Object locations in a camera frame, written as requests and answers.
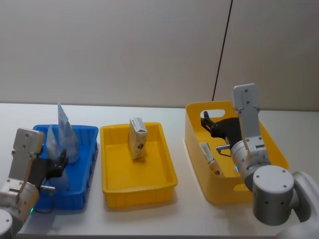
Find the table surface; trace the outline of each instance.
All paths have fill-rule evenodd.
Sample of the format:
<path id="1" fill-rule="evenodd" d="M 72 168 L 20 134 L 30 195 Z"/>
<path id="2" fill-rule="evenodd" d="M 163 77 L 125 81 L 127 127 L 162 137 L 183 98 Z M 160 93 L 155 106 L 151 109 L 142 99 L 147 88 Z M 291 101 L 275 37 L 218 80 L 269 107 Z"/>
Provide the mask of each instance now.
<path id="1" fill-rule="evenodd" d="M 72 124 L 104 125 L 128 123 L 132 117 L 160 122 L 170 151 L 178 185 L 174 201 L 157 206 L 121 210 L 107 208 L 101 187 L 101 153 L 82 211 L 55 210 L 49 215 L 33 213 L 20 234 L 32 235 L 211 235 L 272 236 L 298 223 L 292 212 L 283 225 L 270 227 L 255 219 L 251 204 L 214 206 L 200 189 L 184 143 L 185 109 L 103 106 L 64 106 Z M 0 104 L 0 182 L 8 176 L 15 133 L 18 127 L 56 124 L 57 106 Z M 260 120 L 289 161 L 291 171 L 304 171 L 319 182 L 316 148 L 319 113 L 262 111 Z"/>

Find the white wall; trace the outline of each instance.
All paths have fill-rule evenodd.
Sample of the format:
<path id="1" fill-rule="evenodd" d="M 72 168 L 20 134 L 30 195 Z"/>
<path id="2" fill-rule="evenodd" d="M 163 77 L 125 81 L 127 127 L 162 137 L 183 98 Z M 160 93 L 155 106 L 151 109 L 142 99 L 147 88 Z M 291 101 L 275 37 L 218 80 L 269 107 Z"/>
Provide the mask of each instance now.
<path id="1" fill-rule="evenodd" d="M 319 110 L 319 1 L 234 0 L 214 99 L 251 82 L 264 109 Z"/>
<path id="2" fill-rule="evenodd" d="M 229 6 L 230 0 L 2 0 L 0 102 L 209 101 Z"/>

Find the yellow plastic basket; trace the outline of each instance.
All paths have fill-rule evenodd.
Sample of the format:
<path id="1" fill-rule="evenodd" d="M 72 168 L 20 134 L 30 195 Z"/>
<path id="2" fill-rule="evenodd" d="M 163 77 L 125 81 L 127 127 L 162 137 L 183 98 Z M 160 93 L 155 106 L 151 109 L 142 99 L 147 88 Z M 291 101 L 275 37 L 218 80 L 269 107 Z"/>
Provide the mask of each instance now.
<path id="1" fill-rule="evenodd" d="M 133 160 L 128 147 L 130 125 L 100 129 L 102 191 L 108 207 L 171 201 L 177 177 L 160 123 L 145 123 L 144 157 Z"/>
<path id="2" fill-rule="evenodd" d="M 200 114 L 205 110 L 225 110 L 225 115 L 212 118 L 214 122 L 226 118 L 237 117 L 230 101 L 194 103 L 186 107 L 185 142 L 193 164 L 193 168 L 208 201 L 214 204 L 244 203 L 252 200 L 252 193 L 243 184 L 239 173 L 230 157 L 218 154 L 216 146 L 226 142 L 221 138 L 212 138 L 200 124 Z M 288 162 L 275 142 L 260 123 L 260 130 L 267 147 L 269 160 L 272 164 L 289 168 Z M 207 164 L 207 160 L 199 145 L 208 142 L 212 155 L 219 164 L 224 177 L 215 175 Z M 230 155 L 230 150 L 223 151 Z"/>

